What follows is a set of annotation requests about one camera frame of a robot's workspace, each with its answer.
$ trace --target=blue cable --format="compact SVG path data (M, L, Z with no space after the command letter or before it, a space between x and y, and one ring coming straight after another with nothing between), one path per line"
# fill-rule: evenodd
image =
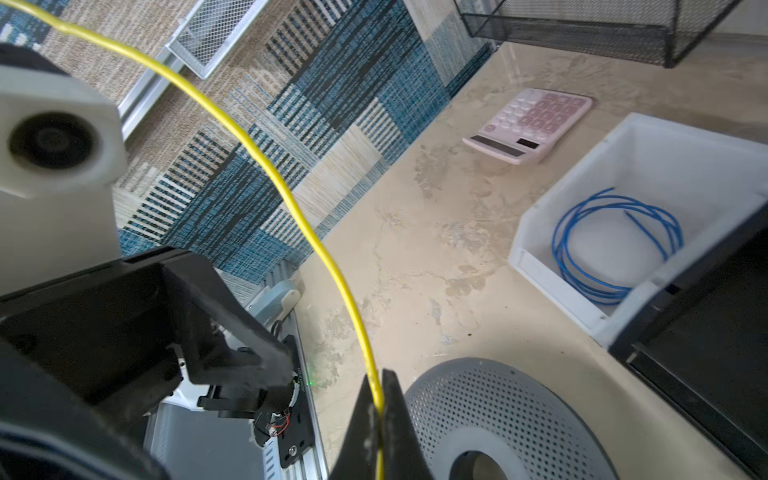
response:
M632 223L634 223L634 225L654 243L654 246L659 250L661 259L664 262L669 260L669 257L674 255L684 245L683 231L680 228L680 224L677 222L677 218L672 214L662 208L646 205L632 197L606 195L606 193L613 189L614 188L612 187L601 190L587 200L573 206L565 213L565 215L563 215L552 234L552 255L558 263L558 268L560 269L560 274L563 277L563 280L568 282L572 287L581 292L582 295L586 296L592 303L596 303L597 305L618 305L627 295L629 295L632 288L629 286L613 285L595 278L578 266L571 257L571 253L568 251L568 239L571 236L571 231L576 223L583 220L587 215L605 209L623 210L624 214L629 217ZM598 200L619 201L588 207L590 202ZM661 223L667 233L667 249L665 249L661 242L630 212L645 215L646 217ZM560 233L561 227L563 227L562 233L560 234L560 240L558 240L558 234Z

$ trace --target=perforated disc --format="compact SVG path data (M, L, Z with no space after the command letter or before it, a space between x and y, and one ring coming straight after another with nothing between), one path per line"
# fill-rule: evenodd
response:
M508 480L612 480L610 461L587 426L542 384L499 362L457 359L419 377L406 393L435 480L482 452Z

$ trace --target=red wire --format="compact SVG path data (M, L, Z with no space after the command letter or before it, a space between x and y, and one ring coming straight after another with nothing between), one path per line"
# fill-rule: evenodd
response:
M283 428L278 433L276 433L275 436L278 437L278 436L280 436L280 434L285 432L286 429L288 428L288 424L289 423L290 423L290 414L287 414L286 415L286 423L285 423L285 425L283 425Z

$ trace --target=pink calculator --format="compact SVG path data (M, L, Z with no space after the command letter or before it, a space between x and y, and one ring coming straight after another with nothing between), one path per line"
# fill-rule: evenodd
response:
M510 164L539 162L592 106L592 99L526 88L464 143Z

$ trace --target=patterned rug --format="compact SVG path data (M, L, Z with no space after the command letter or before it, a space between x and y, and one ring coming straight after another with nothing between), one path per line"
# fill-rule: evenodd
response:
M150 53L192 3L38 2ZM2 7L0 25L1 40L38 49L116 101L142 72ZM271 0L207 80L186 75L247 128L322 238L491 52L467 35L452 0ZM187 248L244 298L282 259L311 253L262 169L179 91L163 95L126 148L128 172L114 187L125 255Z

